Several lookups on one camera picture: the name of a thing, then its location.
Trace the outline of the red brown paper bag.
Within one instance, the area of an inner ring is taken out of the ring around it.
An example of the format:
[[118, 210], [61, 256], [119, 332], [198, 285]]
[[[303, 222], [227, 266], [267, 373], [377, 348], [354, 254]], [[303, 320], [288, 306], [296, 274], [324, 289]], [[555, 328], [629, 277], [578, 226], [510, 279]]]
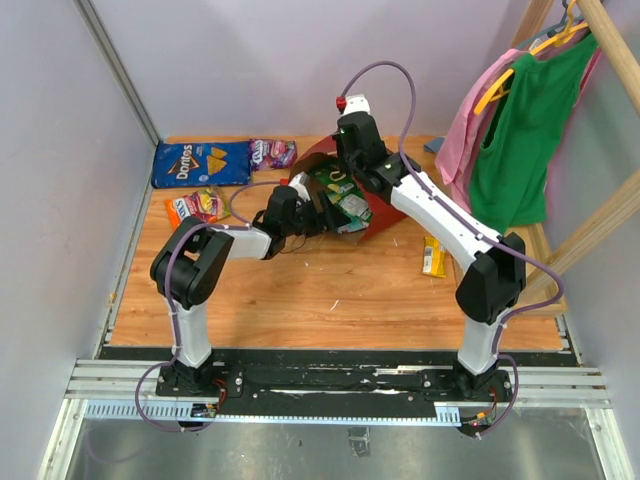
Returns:
[[337, 230], [337, 235], [346, 242], [361, 243], [406, 218], [340, 170], [331, 137], [324, 137], [298, 156], [291, 167], [290, 179], [300, 173], [307, 175], [305, 185], [309, 193], [323, 191], [331, 204], [349, 218], [350, 222]]

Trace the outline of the purple snack packet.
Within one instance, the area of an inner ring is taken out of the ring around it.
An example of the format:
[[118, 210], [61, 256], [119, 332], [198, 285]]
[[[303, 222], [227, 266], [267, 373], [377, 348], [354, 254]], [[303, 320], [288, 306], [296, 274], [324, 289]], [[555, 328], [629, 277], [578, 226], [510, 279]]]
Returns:
[[249, 159], [252, 171], [288, 169], [297, 159], [292, 140], [250, 139]]

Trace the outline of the yellow snack packet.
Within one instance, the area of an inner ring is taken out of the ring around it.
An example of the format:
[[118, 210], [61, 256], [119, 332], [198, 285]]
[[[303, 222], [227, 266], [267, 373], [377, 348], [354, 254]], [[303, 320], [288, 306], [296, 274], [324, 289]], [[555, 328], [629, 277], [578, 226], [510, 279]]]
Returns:
[[434, 278], [445, 278], [446, 249], [432, 236], [424, 237], [422, 273]]

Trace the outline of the orange Fox's candy packet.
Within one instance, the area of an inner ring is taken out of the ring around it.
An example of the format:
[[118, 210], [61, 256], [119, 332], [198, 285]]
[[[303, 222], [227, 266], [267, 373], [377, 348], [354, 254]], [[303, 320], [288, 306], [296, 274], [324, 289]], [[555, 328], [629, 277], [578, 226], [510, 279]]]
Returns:
[[164, 201], [164, 207], [173, 230], [188, 217], [205, 223], [216, 223], [230, 216], [225, 198], [217, 186], [208, 186], [188, 195]]

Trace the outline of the blue Doritos chip bag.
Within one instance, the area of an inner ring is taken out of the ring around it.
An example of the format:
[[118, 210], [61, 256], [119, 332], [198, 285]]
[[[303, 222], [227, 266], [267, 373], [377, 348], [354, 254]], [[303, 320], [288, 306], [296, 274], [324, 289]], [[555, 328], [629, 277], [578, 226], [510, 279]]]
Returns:
[[160, 142], [151, 174], [155, 189], [246, 185], [249, 142]]

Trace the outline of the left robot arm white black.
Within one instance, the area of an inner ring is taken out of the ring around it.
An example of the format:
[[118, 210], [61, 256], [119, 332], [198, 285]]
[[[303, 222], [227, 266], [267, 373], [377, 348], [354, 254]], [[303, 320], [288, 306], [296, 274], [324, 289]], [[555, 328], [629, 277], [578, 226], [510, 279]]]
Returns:
[[304, 194], [301, 188], [277, 186], [266, 208], [245, 226], [217, 225], [196, 217], [184, 219], [150, 268], [150, 277], [167, 304], [172, 326], [172, 358], [160, 367], [164, 389], [182, 395], [238, 397], [243, 378], [237, 367], [216, 366], [208, 337], [207, 302], [227, 261], [270, 260], [289, 237], [314, 237], [350, 223], [328, 195]]

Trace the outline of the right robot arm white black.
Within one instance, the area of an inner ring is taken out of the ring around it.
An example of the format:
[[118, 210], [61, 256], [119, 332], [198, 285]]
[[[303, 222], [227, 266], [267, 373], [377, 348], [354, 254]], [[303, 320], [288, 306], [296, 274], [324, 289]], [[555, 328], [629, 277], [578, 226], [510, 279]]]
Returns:
[[500, 323], [526, 284], [524, 241], [475, 220], [415, 162], [390, 153], [371, 114], [341, 115], [333, 138], [341, 166], [359, 186], [421, 225], [462, 269], [455, 298], [465, 327], [453, 364], [453, 387], [463, 399], [477, 399], [497, 370]]

